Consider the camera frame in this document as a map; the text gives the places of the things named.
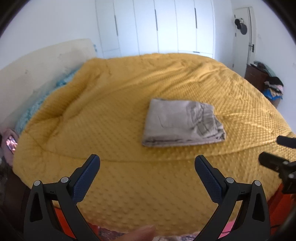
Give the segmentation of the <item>person's bare hand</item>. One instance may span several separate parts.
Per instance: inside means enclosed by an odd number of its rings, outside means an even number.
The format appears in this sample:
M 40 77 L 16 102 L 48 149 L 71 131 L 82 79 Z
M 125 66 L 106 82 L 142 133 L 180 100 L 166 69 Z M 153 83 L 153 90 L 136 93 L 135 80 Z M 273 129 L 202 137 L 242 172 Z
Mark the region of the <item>person's bare hand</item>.
M 151 241 L 156 235 L 154 225 L 146 225 L 115 239 L 115 241 Z

